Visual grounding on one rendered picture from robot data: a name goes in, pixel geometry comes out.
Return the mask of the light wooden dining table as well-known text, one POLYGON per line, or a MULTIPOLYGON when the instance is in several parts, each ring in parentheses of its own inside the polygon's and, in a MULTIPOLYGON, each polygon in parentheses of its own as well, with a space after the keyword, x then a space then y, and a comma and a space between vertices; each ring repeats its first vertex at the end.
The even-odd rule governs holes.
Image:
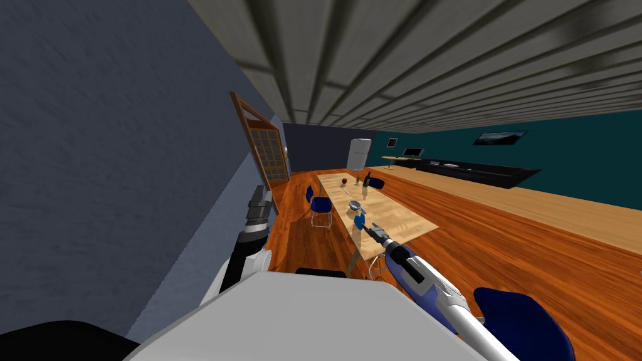
POLYGON ((349 208, 350 201, 357 201, 366 213, 366 225, 376 223, 387 232, 393 240, 404 244, 438 227, 419 214, 392 200, 380 190, 372 187, 355 186, 355 177, 347 173, 321 174, 317 176, 322 195, 328 197, 340 218, 340 224, 347 231, 355 250, 352 253, 346 275, 351 276, 357 261, 369 261, 384 252, 363 230, 359 231, 354 224, 357 211, 349 208))

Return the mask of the wide dark wall picture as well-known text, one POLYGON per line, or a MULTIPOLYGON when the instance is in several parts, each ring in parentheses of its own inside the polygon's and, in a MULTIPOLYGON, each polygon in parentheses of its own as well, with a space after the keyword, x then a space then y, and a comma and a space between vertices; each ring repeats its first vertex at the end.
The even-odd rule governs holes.
POLYGON ((473 145, 514 145, 528 131, 482 133, 473 145))

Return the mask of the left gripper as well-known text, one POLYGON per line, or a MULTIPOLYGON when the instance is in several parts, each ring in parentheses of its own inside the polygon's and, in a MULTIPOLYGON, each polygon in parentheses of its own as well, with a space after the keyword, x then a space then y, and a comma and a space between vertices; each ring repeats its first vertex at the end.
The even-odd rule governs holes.
POLYGON ((267 227, 274 206, 272 191, 267 191, 263 184, 256 187, 248 203, 246 227, 267 227))

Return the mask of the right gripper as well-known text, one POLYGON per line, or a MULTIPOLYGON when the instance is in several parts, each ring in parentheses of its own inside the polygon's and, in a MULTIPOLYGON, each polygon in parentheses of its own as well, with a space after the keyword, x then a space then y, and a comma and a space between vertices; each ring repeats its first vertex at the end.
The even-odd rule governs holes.
POLYGON ((380 244, 382 248, 386 248, 391 242, 390 235, 388 235, 387 232, 377 224, 372 224, 372 227, 368 229, 368 235, 380 244))

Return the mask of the wooden desk with monitor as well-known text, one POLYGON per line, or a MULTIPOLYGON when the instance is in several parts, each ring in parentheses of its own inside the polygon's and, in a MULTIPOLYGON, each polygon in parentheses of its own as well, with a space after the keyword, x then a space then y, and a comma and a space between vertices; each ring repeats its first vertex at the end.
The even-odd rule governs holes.
POLYGON ((393 165, 398 165, 408 169, 416 169, 422 161, 421 155, 423 152, 424 149, 406 148, 400 156, 382 156, 381 159, 389 161, 389 164, 386 166, 387 169, 391 169, 393 165))

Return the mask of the long black sideboard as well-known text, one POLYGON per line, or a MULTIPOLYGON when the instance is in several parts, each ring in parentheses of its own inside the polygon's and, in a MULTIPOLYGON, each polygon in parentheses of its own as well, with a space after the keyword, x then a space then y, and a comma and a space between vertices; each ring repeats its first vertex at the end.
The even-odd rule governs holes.
POLYGON ((517 187, 540 169, 513 168, 439 159, 422 159, 416 170, 503 189, 517 187))

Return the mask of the brown door with glass panes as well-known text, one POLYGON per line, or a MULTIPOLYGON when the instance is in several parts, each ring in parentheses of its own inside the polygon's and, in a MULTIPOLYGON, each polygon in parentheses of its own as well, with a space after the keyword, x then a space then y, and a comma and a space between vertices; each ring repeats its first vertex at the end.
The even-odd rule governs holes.
POLYGON ((235 92, 230 97, 266 188, 270 191, 287 183, 290 176, 280 130, 235 92))

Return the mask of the white fridge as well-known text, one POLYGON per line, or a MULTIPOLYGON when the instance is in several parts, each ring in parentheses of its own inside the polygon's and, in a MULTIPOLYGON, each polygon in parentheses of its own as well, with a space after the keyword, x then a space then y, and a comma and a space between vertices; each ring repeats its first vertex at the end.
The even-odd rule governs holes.
POLYGON ((352 139, 346 167, 352 172, 364 170, 372 144, 371 139, 352 139))

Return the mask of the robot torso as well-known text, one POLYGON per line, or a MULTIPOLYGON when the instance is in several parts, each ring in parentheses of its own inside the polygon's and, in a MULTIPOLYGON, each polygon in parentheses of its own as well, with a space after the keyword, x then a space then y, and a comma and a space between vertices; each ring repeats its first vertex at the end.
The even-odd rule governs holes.
POLYGON ((486 361, 383 282, 260 271, 124 361, 486 361))

